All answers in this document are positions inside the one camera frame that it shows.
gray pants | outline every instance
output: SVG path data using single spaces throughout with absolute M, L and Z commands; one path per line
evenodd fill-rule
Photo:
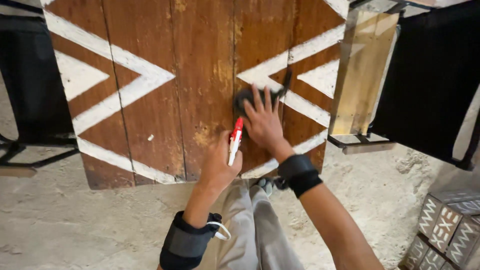
M 235 180 L 222 217 L 232 239 L 220 243 L 218 270 L 304 269 L 261 187 L 249 190 L 248 180 Z

black fabric panel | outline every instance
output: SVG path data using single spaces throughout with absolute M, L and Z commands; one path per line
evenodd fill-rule
M 452 162 L 480 84 L 480 0 L 399 20 L 401 31 L 370 131 Z
M 0 70 L 19 140 L 73 132 L 67 100 L 43 19 L 0 15 Z

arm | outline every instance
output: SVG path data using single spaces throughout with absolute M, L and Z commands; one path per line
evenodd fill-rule
M 264 106 L 257 88 L 252 86 L 252 90 L 255 109 L 248 101 L 244 101 L 248 115 L 244 124 L 250 138 L 260 147 L 266 148 L 281 164 L 295 155 L 295 151 L 283 137 L 278 117 L 278 100 L 272 109 L 270 91 L 265 87 Z M 332 253 L 337 269 L 383 270 L 352 217 L 324 184 L 305 191 L 299 196 L 299 200 Z
M 241 151 L 237 151 L 233 165 L 231 167 L 227 165 L 229 134 L 230 131 L 222 132 L 219 140 L 209 146 L 204 157 L 200 180 L 193 187 L 185 211 L 182 215 L 181 212 L 177 213 L 172 223 L 175 230 L 184 231 L 190 235 L 202 235 L 209 232 L 209 226 L 212 226 L 207 225 L 210 207 L 218 199 L 220 193 L 222 193 L 238 175 L 242 167 L 243 156 Z M 169 238 L 171 231 L 172 228 L 170 228 L 166 238 Z M 186 239 L 186 241 L 173 241 L 176 247 L 174 250 L 165 248 L 166 246 L 171 246 L 167 244 L 168 240 L 165 240 L 160 255 L 160 264 L 164 268 L 192 269 L 200 264 L 203 253 L 199 253 L 199 256 L 195 255 L 193 257 L 179 255 L 179 247 L 181 247 L 180 253 L 189 250 L 189 247 L 191 247 L 191 243 L 188 243 L 191 238 Z M 194 246 L 203 246 L 205 248 L 208 241 L 202 243 L 203 245 Z

black chair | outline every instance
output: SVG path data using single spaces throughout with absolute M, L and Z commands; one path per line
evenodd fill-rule
M 0 70 L 19 134 L 17 140 L 0 135 L 0 149 L 6 150 L 0 157 L 0 175 L 15 171 L 31 176 L 28 170 L 78 153 L 55 53 L 42 18 L 0 15 Z M 27 146 L 74 149 L 33 163 L 9 162 Z
M 400 18 L 398 24 L 400 34 L 368 133 L 472 170 L 480 114 L 463 159 L 452 153 L 480 84 L 480 0 Z M 358 137 L 355 145 L 370 143 Z M 329 141 L 352 145 L 331 136 Z

concrete floor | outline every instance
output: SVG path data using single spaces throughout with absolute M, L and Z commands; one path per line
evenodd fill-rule
M 455 147 L 461 157 L 480 105 L 480 91 Z M 3 83 L 0 133 L 16 137 Z M 45 158 L 36 147 L 20 160 Z M 480 171 L 464 172 L 404 146 L 345 156 L 328 143 L 322 178 L 351 213 L 387 270 L 402 259 L 431 190 L 480 188 Z M 0 270 L 155 269 L 173 215 L 184 209 L 191 184 L 91 191 L 79 155 L 31 178 L 0 177 Z M 331 255 L 291 191 L 271 196 L 281 224 L 306 269 L 334 269 Z M 212 211 L 219 211 L 219 199 Z M 211 269 L 213 240 L 201 269 Z

